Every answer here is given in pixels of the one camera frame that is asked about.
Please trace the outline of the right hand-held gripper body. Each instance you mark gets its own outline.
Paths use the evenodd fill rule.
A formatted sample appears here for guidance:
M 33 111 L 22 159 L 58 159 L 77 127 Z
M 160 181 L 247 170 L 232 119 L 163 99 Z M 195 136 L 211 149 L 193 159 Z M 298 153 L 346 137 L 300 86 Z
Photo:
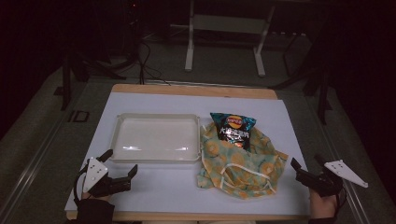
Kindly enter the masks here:
M 313 175 L 307 172 L 307 176 L 296 176 L 296 180 L 317 192 L 321 197 L 337 195 L 343 188 L 343 180 L 350 181 L 363 188 L 369 187 L 368 183 L 342 160 L 326 161 L 321 174 Z

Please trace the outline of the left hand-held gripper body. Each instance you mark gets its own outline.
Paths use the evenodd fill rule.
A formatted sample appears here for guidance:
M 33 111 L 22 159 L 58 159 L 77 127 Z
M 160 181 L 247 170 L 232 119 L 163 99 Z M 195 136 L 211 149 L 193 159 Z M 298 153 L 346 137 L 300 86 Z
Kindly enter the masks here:
M 86 174 L 82 192 L 89 192 L 94 197 L 114 195 L 131 189 L 131 182 L 123 182 L 122 177 L 109 177 L 105 165 L 94 158 L 88 159 L 88 164 L 84 167 L 82 173 Z

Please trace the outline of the person's left hand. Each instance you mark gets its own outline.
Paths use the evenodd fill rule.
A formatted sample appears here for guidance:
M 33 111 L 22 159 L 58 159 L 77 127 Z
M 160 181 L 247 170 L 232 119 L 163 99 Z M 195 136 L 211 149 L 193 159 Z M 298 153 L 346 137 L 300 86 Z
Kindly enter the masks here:
M 101 200 L 105 202 L 109 202 L 111 195 L 107 195 L 104 197 L 94 197 L 89 192 L 82 192 L 81 200 Z

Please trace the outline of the person's right hand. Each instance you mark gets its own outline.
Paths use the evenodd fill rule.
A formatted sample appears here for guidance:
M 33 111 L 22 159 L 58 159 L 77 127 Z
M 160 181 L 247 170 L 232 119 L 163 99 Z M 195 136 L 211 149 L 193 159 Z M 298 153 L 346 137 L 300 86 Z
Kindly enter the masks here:
M 335 216 L 337 210 L 335 195 L 321 197 L 312 189 L 309 190 L 309 193 L 311 218 L 330 218 Z

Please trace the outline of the white plastic tray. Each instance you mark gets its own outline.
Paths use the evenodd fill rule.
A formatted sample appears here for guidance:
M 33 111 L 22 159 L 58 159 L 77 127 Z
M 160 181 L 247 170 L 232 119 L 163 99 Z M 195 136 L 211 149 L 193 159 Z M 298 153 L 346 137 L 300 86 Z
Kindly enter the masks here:
M 114 162 L 183 162 L 200 159 L 200 118 L 193 114 L 118 115 L 110 148 Z

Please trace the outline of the black floor socket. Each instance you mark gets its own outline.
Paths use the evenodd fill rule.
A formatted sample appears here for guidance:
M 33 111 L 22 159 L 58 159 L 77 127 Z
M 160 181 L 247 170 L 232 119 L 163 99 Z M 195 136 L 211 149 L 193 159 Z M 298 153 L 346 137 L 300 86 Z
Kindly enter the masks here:
M 68 122 L 87 122 L 89 117 L 90 113 L 88 111 L 73 110 Z

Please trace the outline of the floral cloth bag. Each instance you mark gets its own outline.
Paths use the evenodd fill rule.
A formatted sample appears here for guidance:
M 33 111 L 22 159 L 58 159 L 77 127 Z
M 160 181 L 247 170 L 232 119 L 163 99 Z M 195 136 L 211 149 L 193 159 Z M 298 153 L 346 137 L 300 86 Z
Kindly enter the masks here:
M 250 149 L 218 139 L 210 123 L 201 128 L 202 169 L 197 186 L 220 189 L 239 199 L 276 194 L 289 156 L 275 149 L 270 138 L 257 128 L 251 130 Z

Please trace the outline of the black metal stand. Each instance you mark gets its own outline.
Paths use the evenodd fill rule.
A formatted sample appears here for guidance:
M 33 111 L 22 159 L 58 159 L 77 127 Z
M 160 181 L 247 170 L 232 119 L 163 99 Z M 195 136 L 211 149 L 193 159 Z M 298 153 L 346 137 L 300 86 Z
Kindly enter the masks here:
M 295 39 L 301 35 L 304 35 L 310 43 L 309 50 L 304 56 L 303 61 L 292 72 L 289 79 L 270 86 L 270 89 L 282 90 L 300 80 L 305 79 L 306 82 L 303 87 L 303 93 L 305 96 L 313 96 L 315 93 L 318 93 L 317 114 L 320 122 L 323 125 L 326 125 L 326 108 L 328 105 L 327 96 L 329 89 L 330 70 L 327 61 L 318 52 L 320 49 L 320 32 L 304 31 L 303 33 L 297 33 L 286 47 L 286 51 L 291 48 L 292 44 L 295 42 Z
M 83 65 L 86 63 L 89 66 L 92 66 L 99 72 L 102 72 L 107 77 L 113 79 L 125 80 L 125 77 L 119 76 L 116 73 L 112 72 L 109 68 L 101 65 L 99 62 L 90 59 L 88 56 L 84 55 L 81 52 L 71 51 L 67 52 L 64 55 L 63 59 L 63 67 L 62 67 L 62 86 L 58 87 L 55 91 L 55 95 L 60 95 L 63 97 L 63 103 L 61 110 L 65 111 L 71 102 L 71 71 L 78 64 Z

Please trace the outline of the dark blue chip bag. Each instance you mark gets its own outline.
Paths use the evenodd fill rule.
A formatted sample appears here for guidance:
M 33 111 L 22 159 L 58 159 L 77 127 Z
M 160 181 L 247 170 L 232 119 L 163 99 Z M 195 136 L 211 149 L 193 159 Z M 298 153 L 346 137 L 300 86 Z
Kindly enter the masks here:
M 254 118 L 227 113 L 211 113 L 217 128 L 218 139 L 244 150 L 250 148 L 250 133 L 256 124 Z

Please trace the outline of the white metal stand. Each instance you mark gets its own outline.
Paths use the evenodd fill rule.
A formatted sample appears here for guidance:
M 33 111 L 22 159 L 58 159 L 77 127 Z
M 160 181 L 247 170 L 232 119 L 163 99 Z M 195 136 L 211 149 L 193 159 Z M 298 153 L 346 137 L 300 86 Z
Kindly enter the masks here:
M 215 16 L 206 14 L 196 14 L 194 12 L 195 0 L 189 1 L 189 23 L 186 25 L 188 29 L 188 45 L 187 53 L 185 58 L 184 70 L 190 72 L 193 67 L 193 56 L 194 56 L 194 31 L 217 31 L 226 33 L 240 33 L 240 34 L 251 34 L 259 35 L 260 41 L 252 49 L 256 69 L 259 77 L 266 75 L 263 59 L 262 49 L 266 37 L 269 34 L 269 28 L 274 16 L 276 6 L 269 6 L 268 13 L 264 19 L 251 19 L 251 18 L 238 18 L 238 17 L 226 17 L 226 16 Z

